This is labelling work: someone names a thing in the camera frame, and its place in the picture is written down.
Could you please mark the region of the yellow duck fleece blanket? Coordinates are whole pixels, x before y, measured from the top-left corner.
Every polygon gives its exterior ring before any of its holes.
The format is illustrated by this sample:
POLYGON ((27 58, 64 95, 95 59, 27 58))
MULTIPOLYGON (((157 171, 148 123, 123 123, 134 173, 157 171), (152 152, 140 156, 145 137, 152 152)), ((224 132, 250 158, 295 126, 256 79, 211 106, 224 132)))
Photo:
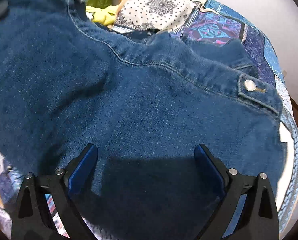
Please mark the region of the yellow duck fleece blanket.
POLYGON ((120 10, 119 5, 110 5, 104 9, 87 5, 85 8, 86 16, 91 22, 104 26, 113 25, 120 10))

